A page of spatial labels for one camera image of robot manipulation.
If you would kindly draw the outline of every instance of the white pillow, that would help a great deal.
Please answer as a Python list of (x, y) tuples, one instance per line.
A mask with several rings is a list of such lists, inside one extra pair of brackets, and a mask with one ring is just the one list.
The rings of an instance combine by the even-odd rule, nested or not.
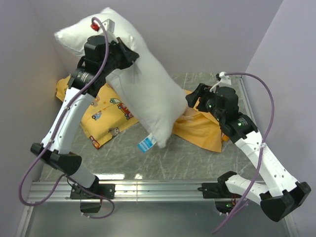
[(102, 22), (107, 19), (114, 21), (115, 37), (120, 37), (127, 47), (140, 55), (131, 67), (114, 70), (107, 76), (107, 82), (147, 132), (153, 134), (159, 147), (165, 147), (174, 122), (187, 107), (185, 92), (150, 53), (138, 31), (110, 8), (55, 33), (57, 41), (74, 55), (84, 55), (83, 47), (87, 39), (102, 34), (102, 31), (91, 29), (93, 16)]

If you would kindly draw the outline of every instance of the red connector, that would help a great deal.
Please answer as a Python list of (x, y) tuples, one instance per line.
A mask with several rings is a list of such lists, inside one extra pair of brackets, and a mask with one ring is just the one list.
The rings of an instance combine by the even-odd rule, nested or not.
[(95, 31), (99, 31), (100, 27), (96, 23), (91, 24), (91, 28), (94, 29)]

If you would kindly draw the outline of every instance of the marble surface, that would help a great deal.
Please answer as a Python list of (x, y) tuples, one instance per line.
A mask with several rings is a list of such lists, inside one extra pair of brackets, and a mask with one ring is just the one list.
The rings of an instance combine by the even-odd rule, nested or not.
[[(200, 82), (213, 85), (215, 74), (174, 73), (175, 82), (186, 90), (195, 90)], [(232, 78), (232, 87), (239, 96), (240, 111), (246, 114), (238, 79)], [(147, 136), (140, 123), (120, 133), (96, 150), (79, 127), (72, 152), (81, 155), (84, 165), (101, 179), (217, 179), (227, 171), (235, 171), (244, 178), (255, 172), (248, 158), (234, 144), (224, 142), (222, 152), (202, 149), (172, 135), (165, 148), (154, 146), (142, 153), (137, 143)], [(41, 181), (55, 181), (61, 172), (45, 165)]]

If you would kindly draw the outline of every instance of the gray wall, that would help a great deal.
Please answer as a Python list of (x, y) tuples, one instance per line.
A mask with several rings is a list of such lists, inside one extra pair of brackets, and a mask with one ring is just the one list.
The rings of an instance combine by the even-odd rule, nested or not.
[[(294, 218), (302, 237), (315, 236), (316, 206), (316, 1), (285, 0), (248, 66), (275, 98), (276, 116), (268, 144), (276, 157), (312, 193)], [(262, 86), (246, 81), (259, 127), (269, 122), (270, 104)]]
[[(29, 0), (50, 36), (109, 6), (169, 72), (245, 71), (282, 0)], [(67, 70), (77, 59), (57, 46)]]
[[(24, 207), (18, 185), (35, 159), (29, 150), (52, 124), (56, 82), (66, 71), (27, 1), (1, 0), (0, 6), (0, 236), (11, 237)], [(38, 166), (29, 176), (24, 195), (40, 172)]]

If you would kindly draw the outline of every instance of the blue and white label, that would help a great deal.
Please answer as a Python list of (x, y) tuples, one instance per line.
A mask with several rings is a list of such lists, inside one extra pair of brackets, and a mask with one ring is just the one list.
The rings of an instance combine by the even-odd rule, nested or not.
[(138, 148), (142, 151), (142, 152), (146, 152), (148, 151), (151, 147), (154, 146), (154, 144), (156, 144), (156, 139), (154, 138), (154, 136), (152, 134), (149, 134), (143, 141), (141, 141), (140, 143), (138, 143)]

